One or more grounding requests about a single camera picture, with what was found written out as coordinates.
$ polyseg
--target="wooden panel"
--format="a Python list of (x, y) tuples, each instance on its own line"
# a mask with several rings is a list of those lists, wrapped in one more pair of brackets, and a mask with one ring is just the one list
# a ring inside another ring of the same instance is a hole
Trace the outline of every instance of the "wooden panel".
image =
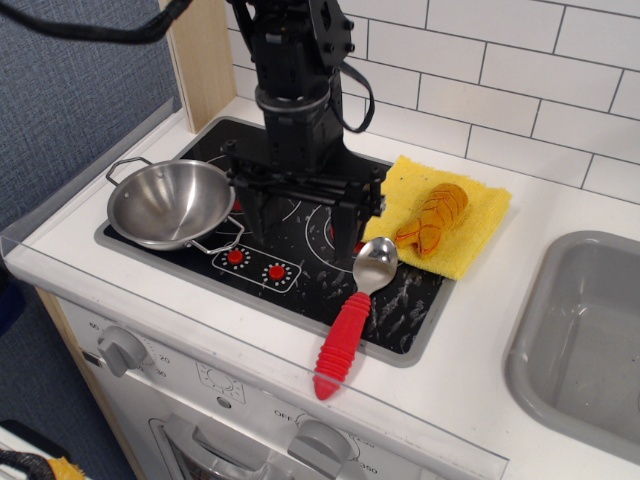
[(113, 432), (116, 440), (120, 444), (120, 447), (122, 448), (122, 451), (124, 452), (125, 457), (129, 461), (129, 465), (131, 465), (133, 473), (135, 473), (136, 475), (136, 478), (138, 480), (153, 480), (153, 479), (146, 478), (144, 472), (142, 471), (142, 468), (138, 464), (138, 461), (136, 460), (136, 457), (133, 454), (133, 450), (129, 446), (129, 442), (127, 442), (127, 439), (124, 433), (120, 429), (120, 424), (116, 420), (116, 416), (113, 413), (113, 410), (111, 409), (111, 405), (109, 405), (109, 401), (107, 400), (107, 397), (102, 392), (102, 389), (100, 388), (100, 384), (98, 383), (98, 380), (96, 379), (95, 375), (91, 371), (91, 368), (86, 364), (86, 361), (82, 356), (82, 349), (80, 348), (80, 345), (78, 344), (78, 340), (76, 339), (73, 331), (71, 330), (71, 327), (69, 326), (69, 323), (67, 322), (67, 317), (62, 311), (62, 308), (60, 307), (60, 303), (58, 302), (58, 299), (49, 292), (40, 290), (39, 288), (36, 288), (36, 290), (38, 292), (38, 295), (40, 295), (40, 298), (42, 299), (42, 303), (47, 309), (47, 312), (49, 312), (49, 315), (53, 320), (53, 324), (56, 326), (56, 329), (60, 333), (62, 340), (67, 346), (69, 353), (71, 353), (71, 357), (76, 363), (78, 370), (80, 370), (80, 373), (84, 378), (84, 381), (89, 387), (89, 390), (93, 395), (93, 398), (95, 398), (96, 403), (98, 404), (98, 407), (100, 407), (100, 410), (104, 415), (104, 418), (107, 420), (109, 427), (111, 427), (111, 431)]
[(189, 129), (197, 133), (236, 96), (224, 0), (194, 0), (167, 40)]

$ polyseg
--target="red spoon handle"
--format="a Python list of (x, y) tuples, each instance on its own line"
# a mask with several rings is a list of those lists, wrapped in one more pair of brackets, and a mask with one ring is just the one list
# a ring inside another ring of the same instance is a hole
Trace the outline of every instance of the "red spoon handle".
[[(320, 349), (316, 362), (316, 373), (321, 373), (337, 382), (344, 382), (360, 344), (364, 322), (371, 311), (371, 297), (363, 292), (351, 295), (329, 330), (329, 335)], [(327, 378), (313, 377), (316, 396), (326, 400), (333, 395), (340, 384)]]

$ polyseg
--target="gray sink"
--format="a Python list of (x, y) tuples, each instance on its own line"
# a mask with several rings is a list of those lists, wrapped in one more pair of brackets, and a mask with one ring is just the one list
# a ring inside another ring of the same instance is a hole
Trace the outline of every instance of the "gray sink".
[(603, 232), (556, 240), (506, 374), (534, 419), (640, 464), (640, 243)]

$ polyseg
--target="oven knob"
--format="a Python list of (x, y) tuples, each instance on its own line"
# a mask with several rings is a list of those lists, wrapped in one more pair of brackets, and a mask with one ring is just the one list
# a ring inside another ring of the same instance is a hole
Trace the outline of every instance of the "oven knob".
[(335, 479), (351, 456), (351, 444), (337, 430), (315, 420), (302, 424), (289, 455), (327, 478)]
[(282, 265), (274, 265), (269, 268), (269, 278), (274, 282), (279, 282), (286, 274), (287, 272)]
[(240, 265), (242, 262), (244, 262), (244, 253), (242, 253), (238, 249), (231, 250), (227, 254), (227, 260), (229, 260), (229, 263), (231, 265)]
[(120, 327), (109, 327), (100, 335), (98, 351), (116, 377), (139, 367), (147, 356), (140, 340)]

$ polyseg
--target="spoon head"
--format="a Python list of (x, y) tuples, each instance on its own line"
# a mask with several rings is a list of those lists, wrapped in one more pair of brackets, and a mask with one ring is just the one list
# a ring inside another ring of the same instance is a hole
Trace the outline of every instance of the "spoon head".
[(353, 264), (353, 278), (358, 291), (371, 295), (387, 286), (396, 275), (398, 251), (385, 237), (367, 242)]

